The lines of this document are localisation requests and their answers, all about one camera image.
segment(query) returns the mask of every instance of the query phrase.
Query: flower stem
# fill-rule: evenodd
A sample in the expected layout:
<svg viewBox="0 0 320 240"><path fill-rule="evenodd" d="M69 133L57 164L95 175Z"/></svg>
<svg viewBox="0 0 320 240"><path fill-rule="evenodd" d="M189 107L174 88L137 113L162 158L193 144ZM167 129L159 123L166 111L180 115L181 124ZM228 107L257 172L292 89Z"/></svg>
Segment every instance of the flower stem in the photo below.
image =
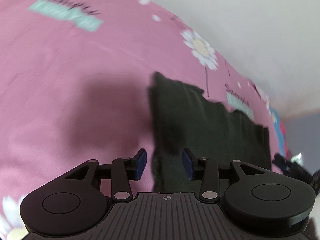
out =
<svg viewBox="0 0 320 240"><path fill-rule="evenodd" d="M205 69L205 85L207 86L207 94L209 97L209 85L208 85L208 69L206 67L204 67Z"/></svg>

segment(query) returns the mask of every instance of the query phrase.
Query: pink bedsheet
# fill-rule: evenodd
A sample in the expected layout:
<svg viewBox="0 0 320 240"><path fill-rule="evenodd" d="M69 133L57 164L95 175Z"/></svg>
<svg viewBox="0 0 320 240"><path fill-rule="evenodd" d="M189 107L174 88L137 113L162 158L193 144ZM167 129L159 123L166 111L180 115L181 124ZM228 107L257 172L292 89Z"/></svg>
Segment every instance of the pink bedsheet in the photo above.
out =
<svg viewBox="0 0 320 240"><path fill-rule="evenodd" d="M231 93L252 110L257 124L269 127L272 157L279 151L253 83L148 0L0 5L1 238L21 227L21 196L88 159L110 163L145 148L148 164L132 190L152 190L147 87L154 71L203 88L206 98L209 92L209 100L225 102L229 110ZM104 181L101 191L108 194L109 186Z"/></svg>

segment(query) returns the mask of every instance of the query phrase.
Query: metal screw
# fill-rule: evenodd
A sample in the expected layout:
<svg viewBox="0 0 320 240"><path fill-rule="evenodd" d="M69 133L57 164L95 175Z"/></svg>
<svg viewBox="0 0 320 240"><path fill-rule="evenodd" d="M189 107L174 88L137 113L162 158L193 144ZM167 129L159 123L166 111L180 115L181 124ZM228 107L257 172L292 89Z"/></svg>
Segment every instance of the metal screw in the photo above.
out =
<svg viewBox="0 0 320 240"><path fill-rule="evenodd" d="M218 194L214 191L205 191L202 193L202 196L207 199L213 199L218 196Z"/></svg>
<svg viewBox="0 0 320 240"><path fill-rule="evenodd" d="M115 198L117 199L127 199L128 197L130 197L130 194L125 191L119 191L115 194Z"/></svg>

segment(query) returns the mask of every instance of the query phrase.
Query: mint green rectangle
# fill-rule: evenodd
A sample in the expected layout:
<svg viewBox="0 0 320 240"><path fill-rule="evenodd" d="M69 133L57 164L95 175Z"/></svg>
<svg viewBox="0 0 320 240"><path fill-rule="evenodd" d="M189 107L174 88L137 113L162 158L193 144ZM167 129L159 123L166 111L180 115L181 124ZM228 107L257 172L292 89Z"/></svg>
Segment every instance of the mint green rectangle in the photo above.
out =
<svg viewBox="0 0 320 240"><path fill-rule="evenodd" d="M55 4L46 0L39 0L28 9L57 20L72 21L77 27L89 32L96 31L103 23L103 21L94 16L86 15L79 8L70 9L67 6Z"/></svg>
<svg viewBox="0 0 320 240"><path fill-rule="evenodd" d="M254 114L251 108L243 104L241 100L236 98L234 95L227 92L227 99L229 105L233 106L235 109L238 109L244 112L252 121L254 121Z"/></svg>

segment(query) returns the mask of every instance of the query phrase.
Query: blue fabric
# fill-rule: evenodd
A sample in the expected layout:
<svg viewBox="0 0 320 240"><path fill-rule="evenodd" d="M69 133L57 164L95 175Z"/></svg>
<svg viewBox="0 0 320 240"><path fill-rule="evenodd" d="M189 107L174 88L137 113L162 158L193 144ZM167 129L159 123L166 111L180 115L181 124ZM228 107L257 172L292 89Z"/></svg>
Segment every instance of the blue fabric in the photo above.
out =
<svg viewBox="0 0 320 240"><path fill-rule="evenodd" d="M280 155L285 158L285 150L284 150L284 136L282 134L281 128L280 128L280 117L275 109L270 107L271 116L273 116L273 124L276 128L276 133L279 141L279 148L280 148Z"/></svg>

